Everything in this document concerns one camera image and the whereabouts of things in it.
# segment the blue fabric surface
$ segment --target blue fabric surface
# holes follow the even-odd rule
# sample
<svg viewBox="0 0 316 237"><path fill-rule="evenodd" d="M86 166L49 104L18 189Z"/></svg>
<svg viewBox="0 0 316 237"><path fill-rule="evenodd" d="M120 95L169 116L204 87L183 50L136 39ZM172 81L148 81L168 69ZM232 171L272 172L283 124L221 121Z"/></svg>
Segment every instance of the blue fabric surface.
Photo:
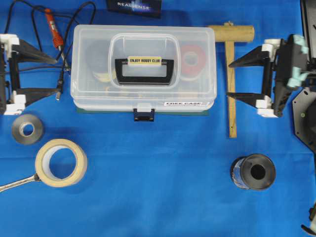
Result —
<svg viewBox="0 0 316 237"><path fill-rule="evenodd" d="M30 2L63 13L81 4ZM297 0L163 0L161 19L108 12L105 0L95 2L95 24L206 26L231 20L254 25L254 42L236 43L236 57L266 38L302 33ZM10 3L0 2L2 29ZM17 3L9 32L37 46L30 11ZM90 14L88 8L82 11L79 21L87 23ZM45 17L36 13L36 19L44 51L57 55ZM56 20L62 33L67 21ZM16 117L0 117L1 184L33 174L37 151L54 138L76 142L88 157L86 176L77 185L57 189L30 183L1 193L1 236L307 236L300 225L309 224L316 197L314 160L293 134L291 106L282 118L267 119L237 102L237 139L229 139L224 46L218 43L216 50L218 96L209 116L157 115L155 122L134 122L131 113L78 114L66 78L60 102L52 96L24 112L43 121L40 142L17 144L11 136ZM22 73L21 84L55 87L58 72ZM236 69L236 89L259 92L261 78L260 67ZM275 183L263 192L241 190L230 179L232 162L252 153L269 156L276 166Z"/></svg>

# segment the clear plastic case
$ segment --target clear plastic case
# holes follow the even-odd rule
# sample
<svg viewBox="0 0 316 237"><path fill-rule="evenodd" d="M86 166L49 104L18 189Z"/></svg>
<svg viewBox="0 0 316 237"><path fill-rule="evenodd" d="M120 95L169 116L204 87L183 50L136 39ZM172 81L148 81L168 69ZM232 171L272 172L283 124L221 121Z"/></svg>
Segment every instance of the clear plastic case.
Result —
<svg viewBox="0 0 316 237"><path fill-rule="evenodd" d="M216 98L211 28L79 25L73 47L79 108L200 112Z"/></svg>

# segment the black spool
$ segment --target black spool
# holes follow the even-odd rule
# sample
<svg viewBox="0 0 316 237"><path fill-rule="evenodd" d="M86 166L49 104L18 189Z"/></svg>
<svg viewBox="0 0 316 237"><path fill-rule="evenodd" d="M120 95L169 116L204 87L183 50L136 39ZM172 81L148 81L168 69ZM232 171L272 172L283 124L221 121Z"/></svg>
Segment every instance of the black spool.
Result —
<svg viewBox="0 0 316 237"><path fill-rule="evenodd" d="M233 162L231 178L241 189L264 190L273 184L276 169L267 156L252 154Z"/></svg>

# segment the silver tape roll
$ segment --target silver tape roll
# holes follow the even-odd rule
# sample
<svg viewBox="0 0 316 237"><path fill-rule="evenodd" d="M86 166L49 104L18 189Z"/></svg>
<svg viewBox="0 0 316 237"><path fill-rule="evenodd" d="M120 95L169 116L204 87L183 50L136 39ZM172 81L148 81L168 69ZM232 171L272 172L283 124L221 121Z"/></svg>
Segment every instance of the silver tape roll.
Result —
<svg viewBox="0 0 316 237"><path fill-rule="evenodd" d="M29 135L24 134L24 128L27 125L31 125L33 127L33 132ZM22 115L13 122L12 136L20 144L33 144L39 141L42 138L43 134L43 123L38 117L34 115Z"/></svg>
<svg viewBox="0 0 316 237"><path fill-rule="evenodd" d="M49 168L49 162L54 153L60 149L70 149L76 157L73 172L64 179L54 176ZM46 143L38 152L35 160L36 174L45 184L52 187L66 187L79 182L87 170L87 156L76 143L66 139L54 139Z"/></svg>

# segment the wooden mallet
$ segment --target wooden mallet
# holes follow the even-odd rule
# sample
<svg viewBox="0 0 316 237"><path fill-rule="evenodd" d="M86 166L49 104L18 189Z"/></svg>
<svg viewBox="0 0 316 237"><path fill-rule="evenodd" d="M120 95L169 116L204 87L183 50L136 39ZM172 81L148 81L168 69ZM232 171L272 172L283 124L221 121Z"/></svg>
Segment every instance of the wooden mallet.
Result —
<svg viewBox="0 0 316 237"><path fill-rule="evenodd" d="M225 43L225 57L227 69L227 92L235 92L235 70L228 67L235 59L235 42L252 42L255 36L253 26L234 26L232 22L223 26L209 26L215 32L215 41ZM228 97L229 137L237 137L236 102Z"/></svg>

